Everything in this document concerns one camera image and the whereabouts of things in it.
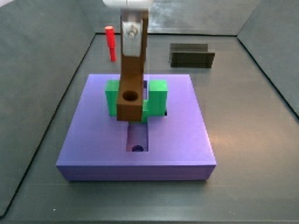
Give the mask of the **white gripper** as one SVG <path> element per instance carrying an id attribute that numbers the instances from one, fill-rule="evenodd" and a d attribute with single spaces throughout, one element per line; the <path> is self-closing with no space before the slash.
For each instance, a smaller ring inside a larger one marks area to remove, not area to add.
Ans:
<path id="1" fill-rule="evenodd" d="M 154 0 L 102 0 L 109 8 L 146 10 Z M 142 23 L 136 21 L 122 21 L 122 54 L 128 57 L 138 57 L 141 52 L 141 30 Z"/>

